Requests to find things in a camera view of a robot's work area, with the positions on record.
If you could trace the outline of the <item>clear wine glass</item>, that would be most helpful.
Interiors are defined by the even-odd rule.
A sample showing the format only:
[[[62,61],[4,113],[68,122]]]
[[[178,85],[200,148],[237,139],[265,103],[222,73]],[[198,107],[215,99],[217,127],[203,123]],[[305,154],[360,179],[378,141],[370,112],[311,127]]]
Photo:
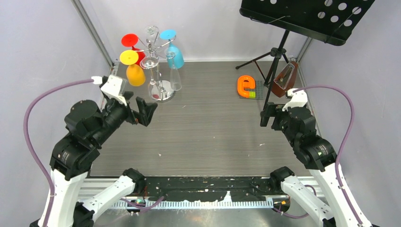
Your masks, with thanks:
[[[159,59],[153,45],[148,44],[148,49],[145,50],[144,52],[147,52],[147,55],[141,60],[140,66],[143,69],[152,69],[157,67],[159,64]]]

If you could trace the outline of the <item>black music stand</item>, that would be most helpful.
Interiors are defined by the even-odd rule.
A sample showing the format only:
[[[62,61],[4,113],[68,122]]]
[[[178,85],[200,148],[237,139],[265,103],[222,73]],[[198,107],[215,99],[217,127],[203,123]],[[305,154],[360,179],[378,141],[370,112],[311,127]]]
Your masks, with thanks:
[[[244,0],[239,9],[243,17],[285,30],[278,53],[274,57],[273,69],[265,80],[272,90],[280,51],[289,33],[297,33],[314,40],[342,46],[353,29],[373,5],[372,0]]]

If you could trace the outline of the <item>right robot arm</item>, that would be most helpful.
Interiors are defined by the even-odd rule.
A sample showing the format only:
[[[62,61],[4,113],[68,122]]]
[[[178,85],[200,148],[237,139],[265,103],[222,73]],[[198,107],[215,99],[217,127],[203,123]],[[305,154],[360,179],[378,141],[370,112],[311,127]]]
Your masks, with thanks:
[[[274,118],[272,129],[285,135],[296,158],[312,174],[327,201],[321,201],[286,166],[270,174],[268,185],[274,193],[289,195],[320,227],[373,226],[355,199],[351,195],[344,197],[343,191],[348,192],[349,188],[338,182],[344,176],[335,172],[337,154],[329,141],[317,135],[316,120],[309,109],[303,106],[284,110],[284,105],[268,103],[261,117],[263,123]]]

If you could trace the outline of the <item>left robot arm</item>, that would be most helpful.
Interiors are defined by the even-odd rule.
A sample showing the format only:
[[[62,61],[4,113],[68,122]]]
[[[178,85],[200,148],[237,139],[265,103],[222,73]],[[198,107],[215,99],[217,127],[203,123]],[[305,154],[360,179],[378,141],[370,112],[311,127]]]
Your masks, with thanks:
[[[100,110],[92,100],[73,105],[65,117],[68,134],[53,148],[50,160],[54,192],[48,195],[52,206],[46,206],[33,227],[92,227],[95,221],[119,199],[145,192],[146,178],[129,168],[111,186],[85,201],[78,194],[93,162],[106,140],[124,123],[148,126],[157,103],[146,103],[137,97],[138,110],[108,98]]]

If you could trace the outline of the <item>red wine glass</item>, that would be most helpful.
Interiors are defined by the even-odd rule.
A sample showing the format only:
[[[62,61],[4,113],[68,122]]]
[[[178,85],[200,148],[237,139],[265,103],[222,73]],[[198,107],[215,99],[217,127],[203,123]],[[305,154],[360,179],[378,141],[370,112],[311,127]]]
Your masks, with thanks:
[[[138,43],[139,38],[136,34],[126,34],[122,37],[121,43],[125,47],[131,47],[133,51],[136,51],[138,53],[139,59],[135,64],[140,65],[140,62],[145,58],[145,53],[141,49],[138,49],[135,47],[135,45]]]

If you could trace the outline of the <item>small clear glass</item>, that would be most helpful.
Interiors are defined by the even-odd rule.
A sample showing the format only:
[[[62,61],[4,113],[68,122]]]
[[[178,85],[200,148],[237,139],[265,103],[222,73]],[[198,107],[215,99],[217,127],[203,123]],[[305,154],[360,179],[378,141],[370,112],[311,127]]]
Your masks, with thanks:
[[[155,43],[158,38],[159,28],[157,26],[147,26],[145,32],[147,43]]]

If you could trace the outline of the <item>grey lego baseplate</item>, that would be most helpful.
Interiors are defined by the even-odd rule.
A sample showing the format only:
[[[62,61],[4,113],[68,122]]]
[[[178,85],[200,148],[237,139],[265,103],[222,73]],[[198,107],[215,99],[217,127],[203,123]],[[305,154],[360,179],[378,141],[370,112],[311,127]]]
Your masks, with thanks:
[[[256,93],[255,100],[263,100],[263,90],[264,90],[264,82],[262,80],[255,81],[255,88],[243,87],[239,93],[239,98],[241,99],[253,99],[249,98],[249,91],[254,91]]]

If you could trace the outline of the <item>chrome wine glass rack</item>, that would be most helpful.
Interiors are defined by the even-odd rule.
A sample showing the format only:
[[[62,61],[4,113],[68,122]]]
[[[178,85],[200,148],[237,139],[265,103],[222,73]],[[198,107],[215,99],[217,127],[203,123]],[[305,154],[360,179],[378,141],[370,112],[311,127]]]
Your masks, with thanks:
[[[162,73],[160,72],[160,59],[166,59],[162,52],[168,47],[168,41],[162,40],[159,36],[160,32],[155,43],[147,43],[146,37],[144,40],[140,40],[140,42],[144,45],[144,48],[141,50],[141,52],[144,52],[148,49],[148,44],[152,44],[159,59],[159,64],[157,67],[143,70],[145,75],[150,77],[150,82],[148,83],[148,94],[150,98],[155,102],[167,102],[174,97],[175,92],[171,89],[171,84],[168,79],[164,79],[162,77]]]

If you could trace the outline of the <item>clear champagne flute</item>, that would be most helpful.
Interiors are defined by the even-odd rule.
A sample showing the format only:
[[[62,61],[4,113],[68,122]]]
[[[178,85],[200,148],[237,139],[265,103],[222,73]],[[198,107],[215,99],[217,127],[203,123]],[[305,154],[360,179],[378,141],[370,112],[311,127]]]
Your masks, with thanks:
[[[171,89],[174,91],[178,91],[182,88],[181,77],[175,66],[170,69],[170,84]]]

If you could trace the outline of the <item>brown wooden metronome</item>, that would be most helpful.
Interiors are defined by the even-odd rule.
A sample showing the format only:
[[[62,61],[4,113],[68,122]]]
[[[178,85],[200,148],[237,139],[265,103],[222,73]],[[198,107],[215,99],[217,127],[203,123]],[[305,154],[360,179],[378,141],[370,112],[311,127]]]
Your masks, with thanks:
[[[283,97],[289,89],[294,87],[297,71],[298,63],[290,61],[274,79],[272,93],[277,97]]]

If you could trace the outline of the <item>yellow wine glass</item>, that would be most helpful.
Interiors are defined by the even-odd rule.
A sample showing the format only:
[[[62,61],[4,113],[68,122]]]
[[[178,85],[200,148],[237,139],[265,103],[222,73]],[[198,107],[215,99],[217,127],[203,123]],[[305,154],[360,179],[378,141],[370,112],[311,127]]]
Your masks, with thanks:
[[[133,87],[140,87],[146,81],[142,67],[136,64],[138,60],[139,54],[134,50],[126,50],[120,54],[120,62],[127,65],[126,77],[128,83]]]

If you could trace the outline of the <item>orange letter e toy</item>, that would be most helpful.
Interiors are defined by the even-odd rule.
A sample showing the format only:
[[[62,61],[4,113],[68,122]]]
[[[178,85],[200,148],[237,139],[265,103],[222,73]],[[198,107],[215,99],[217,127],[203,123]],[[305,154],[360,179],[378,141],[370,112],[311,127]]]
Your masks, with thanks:
[[[242,75],[237,80],[237,93],[239,94],[243,87],[255,88],[255,80],[249,75]]]

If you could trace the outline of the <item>green lego brick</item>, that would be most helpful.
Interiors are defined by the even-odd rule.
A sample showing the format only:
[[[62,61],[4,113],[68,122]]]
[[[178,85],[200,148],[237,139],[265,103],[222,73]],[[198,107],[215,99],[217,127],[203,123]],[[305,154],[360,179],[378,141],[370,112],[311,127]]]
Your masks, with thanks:
[[[254,91],[249,91],[249,98],[256,98],[256,93]]]

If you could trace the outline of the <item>blue wine glass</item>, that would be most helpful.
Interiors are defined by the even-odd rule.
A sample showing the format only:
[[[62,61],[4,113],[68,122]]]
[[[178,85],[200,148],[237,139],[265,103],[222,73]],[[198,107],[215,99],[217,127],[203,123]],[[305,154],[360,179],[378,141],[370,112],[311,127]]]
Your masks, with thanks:
[[[184,65],[184,59],[181,50],[173,44],[176,38],[176,31],[168,29],[163,31],[160,36],[162,40],[168,41],[168,47],[165,49],[165,55],[169,68],[175,66],[180,69]]]

